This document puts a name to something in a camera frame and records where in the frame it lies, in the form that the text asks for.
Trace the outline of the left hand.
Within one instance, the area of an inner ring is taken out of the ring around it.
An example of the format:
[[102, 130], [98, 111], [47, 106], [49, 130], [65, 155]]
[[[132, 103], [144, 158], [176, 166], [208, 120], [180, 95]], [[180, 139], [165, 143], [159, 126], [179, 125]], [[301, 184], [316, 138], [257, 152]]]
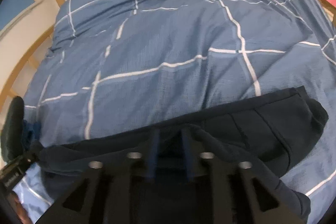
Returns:
[[23, 224], [32, 224], [32, 221], [26, 211], [26, 209], [22, 206], [18, 195], [11, 191], [7, 196], [7, 200], [15, 213], [17, 214], [18, 218], [20, 219], [21, 223]]

